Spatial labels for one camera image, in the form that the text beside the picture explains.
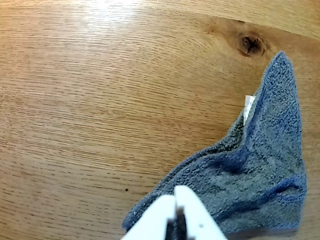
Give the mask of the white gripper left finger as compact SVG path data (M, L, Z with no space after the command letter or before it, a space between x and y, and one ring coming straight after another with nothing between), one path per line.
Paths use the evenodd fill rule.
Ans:
M123 240L170 240L176 218L176 198L163 195L152 203Z

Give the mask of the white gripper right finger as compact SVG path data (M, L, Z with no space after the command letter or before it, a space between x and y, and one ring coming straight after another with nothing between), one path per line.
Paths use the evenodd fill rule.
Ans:
M177 218L184 217L187 240L225 240L217 225L196 193L185 185L174 188Z

